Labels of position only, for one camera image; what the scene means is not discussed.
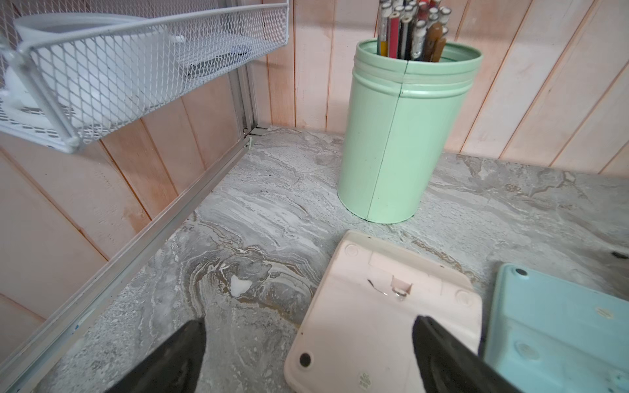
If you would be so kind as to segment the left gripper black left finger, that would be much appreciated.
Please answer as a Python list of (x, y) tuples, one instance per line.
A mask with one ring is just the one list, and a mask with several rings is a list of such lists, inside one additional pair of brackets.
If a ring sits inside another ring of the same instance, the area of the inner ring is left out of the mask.
[(192, 319), (165, 340), (110, 392), (194, 392), (206, 350), (203, 319)]

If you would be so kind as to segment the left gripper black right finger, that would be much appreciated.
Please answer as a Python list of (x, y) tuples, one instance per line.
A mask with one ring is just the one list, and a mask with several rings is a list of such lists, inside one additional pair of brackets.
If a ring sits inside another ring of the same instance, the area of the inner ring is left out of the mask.
[(414, 355), (427, 392), (517, 392), (437, 320), (419, 316), (412, 330)]

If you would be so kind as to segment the mint green pen cup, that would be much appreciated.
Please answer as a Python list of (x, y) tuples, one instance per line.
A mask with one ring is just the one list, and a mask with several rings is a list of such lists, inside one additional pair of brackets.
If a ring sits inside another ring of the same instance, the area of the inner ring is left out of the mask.
[(437, 63), (382, 57), (357, 44), (337, 185), (352, 214), (396, 224), (419, 208), (483, 54), (448, 43)]

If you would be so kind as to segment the pens in cup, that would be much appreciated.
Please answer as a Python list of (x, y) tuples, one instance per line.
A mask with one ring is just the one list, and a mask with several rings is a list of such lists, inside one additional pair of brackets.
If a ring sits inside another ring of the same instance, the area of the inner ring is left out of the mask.
[(440, 1), (381, 1), (376, 54), (409, 62), (439, 62), (451, 13)]

